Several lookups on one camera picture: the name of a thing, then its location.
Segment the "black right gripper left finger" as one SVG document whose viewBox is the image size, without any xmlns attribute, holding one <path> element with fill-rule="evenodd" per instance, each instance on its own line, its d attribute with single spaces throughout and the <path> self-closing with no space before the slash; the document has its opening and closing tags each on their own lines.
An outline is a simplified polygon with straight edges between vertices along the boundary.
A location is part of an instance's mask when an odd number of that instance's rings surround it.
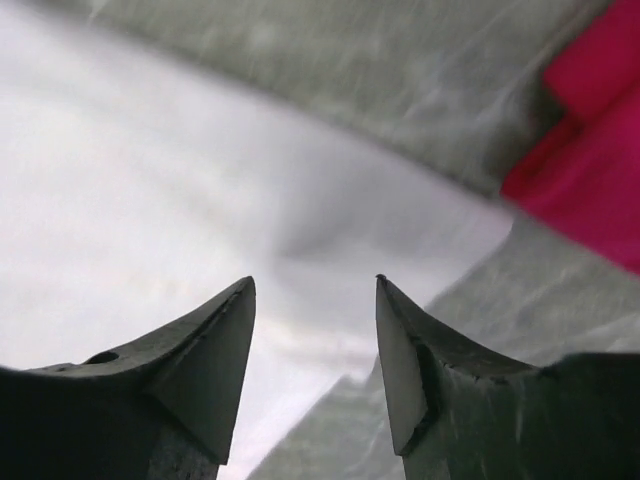
<svg viewBox="0 0 640 480">
<path fill-rule="evenodd" d="M 245 277 L 81 364 L 1 372 L 5 479 L 213 479 L 228 462 L 256 314 Z"/>
</svg>

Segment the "white t shirt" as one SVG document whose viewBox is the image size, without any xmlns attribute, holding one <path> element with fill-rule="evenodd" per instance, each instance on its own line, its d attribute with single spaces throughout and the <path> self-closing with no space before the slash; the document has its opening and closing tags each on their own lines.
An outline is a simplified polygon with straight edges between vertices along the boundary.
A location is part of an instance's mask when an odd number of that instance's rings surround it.
<svg viewBox="0 0 640 480">
<path fill-rule="evenodd" d="M 427 304 L 503 209 L 370 141 L 33 1 L 1 5 L 1 362 L 78 363 L 252 276 L 225 479 L 377 354 L 375 278 Z"/>
</svg>

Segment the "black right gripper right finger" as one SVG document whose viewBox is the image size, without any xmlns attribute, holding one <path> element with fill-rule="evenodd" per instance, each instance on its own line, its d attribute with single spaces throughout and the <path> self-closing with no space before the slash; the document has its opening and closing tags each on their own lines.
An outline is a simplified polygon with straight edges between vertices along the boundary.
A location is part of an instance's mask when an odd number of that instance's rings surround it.
<svg viewBox="0 0 640 480">
<path fill-rule="evenodd" d="M 409 479 L 635 479 L 639 357 L 536 367 L 429 315 L 379 276 L 376 327 L 394 452 Z"/>
</svg>

